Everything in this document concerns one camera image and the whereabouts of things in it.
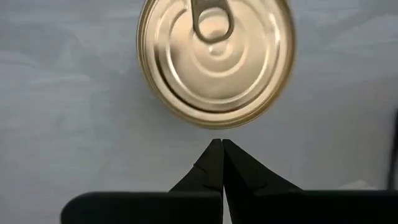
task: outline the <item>pull tab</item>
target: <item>pull tab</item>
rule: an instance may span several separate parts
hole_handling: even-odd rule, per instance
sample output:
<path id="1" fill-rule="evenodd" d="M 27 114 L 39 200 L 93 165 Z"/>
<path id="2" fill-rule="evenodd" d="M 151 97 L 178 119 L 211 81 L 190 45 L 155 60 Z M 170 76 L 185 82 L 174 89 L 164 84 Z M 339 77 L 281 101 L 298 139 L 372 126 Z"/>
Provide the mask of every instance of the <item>pull tab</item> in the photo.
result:
<path id="1" fill-rule="evenodd" d="M 235 21 L 227 0 L 191 0 L 191 5 L 192 5 L 193 31 L 195 31 L 197 37 L 201 41 L 207 44 L 215 44 L 217 42 L 224 41 L 229 37 L 231 37 L 234 31 Z M 224 10 L 224 12 L 228 17 L 229 27 L 228 31 L 224 35 L 209 39 L 206 38 L 200 31 L 199 17 L 203 13 L 203 11 L 211 8 L 219 8 Z"/>

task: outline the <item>black metal tool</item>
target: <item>black metal tool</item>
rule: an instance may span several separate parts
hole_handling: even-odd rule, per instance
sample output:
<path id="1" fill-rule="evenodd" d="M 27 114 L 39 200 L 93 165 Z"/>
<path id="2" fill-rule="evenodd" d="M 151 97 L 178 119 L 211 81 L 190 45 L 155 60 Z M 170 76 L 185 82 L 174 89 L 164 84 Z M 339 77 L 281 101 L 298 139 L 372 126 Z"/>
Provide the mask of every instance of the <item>black metal tool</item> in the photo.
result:
<path id="1" fill-rule="evenodd" d="M 223 221 L 223 186 L 233 224 L 393 222 L 391 191 L 306 191 L 225 139 L 214 139 L 170 192 L 97 192 L 73 199 L 62 224 Z"/>
<path id="2" fill-rule="evenodd" d="M 394 137 L 391 146 L 390 164 L 387 175 L 387 189 L 396 189 L 396 173 L 397 173 L 397 162 L 398 162 L 398 111 L 396 114 L 396 120 L 394 123 Z"/>

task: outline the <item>can rim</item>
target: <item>can rim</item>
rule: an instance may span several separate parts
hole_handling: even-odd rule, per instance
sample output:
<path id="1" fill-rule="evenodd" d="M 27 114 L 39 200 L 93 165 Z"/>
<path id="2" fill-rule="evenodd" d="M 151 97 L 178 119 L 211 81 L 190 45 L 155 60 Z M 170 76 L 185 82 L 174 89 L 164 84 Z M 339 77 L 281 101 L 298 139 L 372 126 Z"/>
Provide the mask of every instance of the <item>can rim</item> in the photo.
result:
<path id="1" fill-rule="evenodd" d="M 267 97 L 267 99 L 264 100 L 257 108 L 254 108 L 249 113 L 244 114 L 240 117 L 225 121 L 205 121 L 203 119 L 198 119 L 193 116 L 189 116 L 183 111 L 180 111 L 173 104 L 171 104 L 169 100 L 166 99 L 166 97 L 162 94 L 162 92 L 158 89 L 158 87 L 154 83 L 153 78 L 150 77 L 150 70 L 147 67 L 146 60 L 144 60 L 145 46 L 143 42 L 144 38 L 142 38 L 142 35 L 144 33 L 143 28 L 147 23 L 148 17 L 150 16 L 150 13 L 148 12 L 156 1 L 158 0 L 145 0 L 144 2 L 144 6 L 142 7 L 138 21 L 137 34 L 136 34 L 136 49 L 137 49 L 137 58 L 139 61 L 139 67 L 141 69 L 142 75 L 147 81 L 147 85 L 160 98 L 160 100 L 163 102 L 163 104 L 166 105 L 166 107 L 168 107 L 178 117 L 183 118 L 192 124 L 208 129 L 226 129 L 226 128 L 235 128 L 238 126 L 242 126 L 258 118 L 260 115 L 262 115 L 269 109 L 270 105 L 272 105 L 275 102 L 275 100 L 282 93 L 282 90 L 287 86 L 287 83 L 290 80 L 290 77 L 292 76 L 292 70 L 295 65 L 296 31 L 295 31 L 293 14 L 287 3 L 287 0 L 276 1 L 276 3 L 282 8 L 282 13 L 284 15 L 284 18 L 287 24 L 289 25 L 288 32 L 292 37 L 288 39 L 288 43 L 290 45 L 290 51 L 288 51 L 286 54 L 286 63 L 285 63 L 286 66 L 282 71 L 280 81 L 278 82 L 277 86 L 274 88 L 274 91 L 272 91 L 272 93 Z"/>

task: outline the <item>gray background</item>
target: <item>gray background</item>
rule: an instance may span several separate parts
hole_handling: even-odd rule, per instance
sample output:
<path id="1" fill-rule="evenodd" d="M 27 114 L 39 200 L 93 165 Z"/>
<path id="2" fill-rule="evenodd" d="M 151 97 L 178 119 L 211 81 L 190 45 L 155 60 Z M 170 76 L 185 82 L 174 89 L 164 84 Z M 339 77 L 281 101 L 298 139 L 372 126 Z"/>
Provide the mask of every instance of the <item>gray background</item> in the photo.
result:
<path id="1" fill-rule="evenodd" d="M 0 1 L 0 223 L 58 223 L 91 190 L 168 190 L 211 138 L 305 189 L 384 188 L 396 0 L 292 0 L 291 81 L 266 114 L 224 131 L 176 118 L 149 91 L 135 47 L 143 2 Z"/>

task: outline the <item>can lid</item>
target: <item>can lid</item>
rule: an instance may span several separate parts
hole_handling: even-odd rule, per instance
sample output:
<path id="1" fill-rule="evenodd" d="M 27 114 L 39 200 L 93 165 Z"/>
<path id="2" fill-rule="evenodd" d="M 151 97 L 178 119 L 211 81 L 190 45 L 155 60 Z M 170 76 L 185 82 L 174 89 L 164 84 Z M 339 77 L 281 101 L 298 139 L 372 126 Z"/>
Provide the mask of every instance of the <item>can lid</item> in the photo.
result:
<path id="1" fill-rule="evenodd" d="M 147 1 L 138 30 L 139 58 L 152 87 L 175 111 L 210 126 L 237 125 L 264 111 L 289 76 L 294 56 L 284 1 L 228 2 L 233 32 L 221 42 L 198 38 L 190 0 Z M 203 11 L 198 27 L 207 39 L 231 28 L 218 7 Z"/>

